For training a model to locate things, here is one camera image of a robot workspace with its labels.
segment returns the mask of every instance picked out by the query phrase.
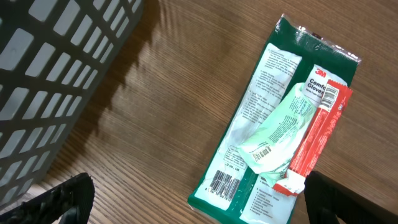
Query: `red packet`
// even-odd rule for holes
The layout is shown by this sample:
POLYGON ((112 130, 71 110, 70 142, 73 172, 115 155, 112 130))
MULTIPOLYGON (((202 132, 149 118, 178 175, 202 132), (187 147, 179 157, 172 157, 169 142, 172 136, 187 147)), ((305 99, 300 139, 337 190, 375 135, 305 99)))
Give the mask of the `red packet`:
POLYGON ((277 181, 274 190, 287 196, 297 196, 304 190, 305 178, 317 163, 352 93, 347 86, 328 81, 308 133, 296 150, 285 178, 277 181))

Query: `brown wooden surface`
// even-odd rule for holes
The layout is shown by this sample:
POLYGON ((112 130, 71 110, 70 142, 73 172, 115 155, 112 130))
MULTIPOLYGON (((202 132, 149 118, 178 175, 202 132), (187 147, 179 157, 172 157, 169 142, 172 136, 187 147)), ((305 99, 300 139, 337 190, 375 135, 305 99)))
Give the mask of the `brown wooden surface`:
POLYGON ((88 172, 91 223, 210 222, 187 197, 282 13, 363 59, 316 170, 398 213, 396 0, 147 0, 40 186, 88 172))

